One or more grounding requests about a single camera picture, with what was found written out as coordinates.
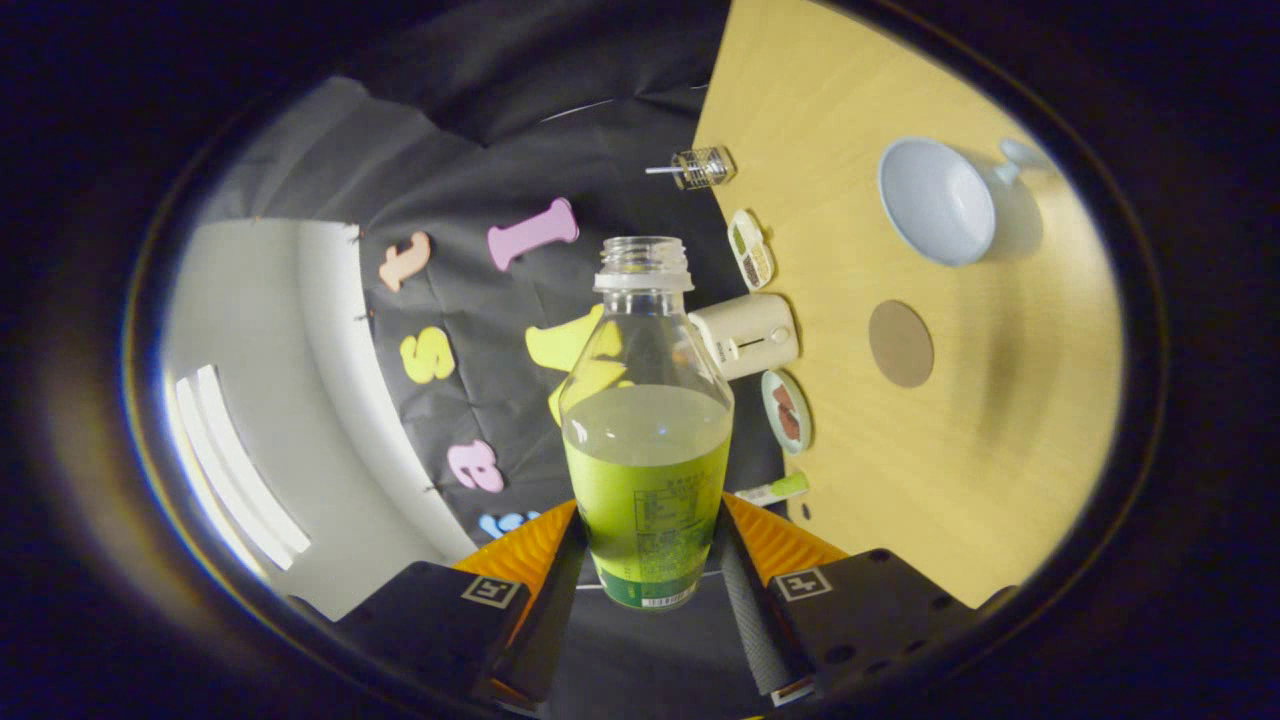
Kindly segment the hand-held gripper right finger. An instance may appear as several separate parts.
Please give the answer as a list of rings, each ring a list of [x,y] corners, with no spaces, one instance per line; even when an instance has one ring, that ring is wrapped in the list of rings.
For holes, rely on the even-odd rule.
[[[979,621],[896,553],[846,553],[733,495],[716,550],[756,688],[777,706],[877,700],[951,666]]]

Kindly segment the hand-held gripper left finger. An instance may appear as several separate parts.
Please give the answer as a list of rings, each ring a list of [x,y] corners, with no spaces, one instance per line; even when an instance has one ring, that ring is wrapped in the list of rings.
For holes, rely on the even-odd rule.
[[[550,693],[585,555],[585,525],[571,500],[453,568],[410,564],[335,628],[433,689],[539,706]]]

